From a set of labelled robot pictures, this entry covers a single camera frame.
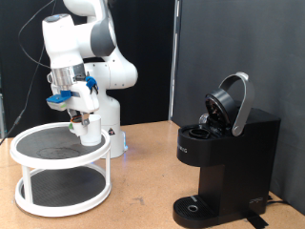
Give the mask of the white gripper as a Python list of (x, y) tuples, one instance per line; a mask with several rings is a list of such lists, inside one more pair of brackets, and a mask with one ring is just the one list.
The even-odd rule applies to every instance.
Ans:
[(78, 116), (78, 112), (83, 112), (82, 124), (88, 126), (90, 124), (89, 116), (99, 109), (99, 101), (97, 94), (89, 89), (86, 81), (78, 81), (69, 86), (71, 97), (66, 101), (67, 107), (70, 109), (71, 118)]

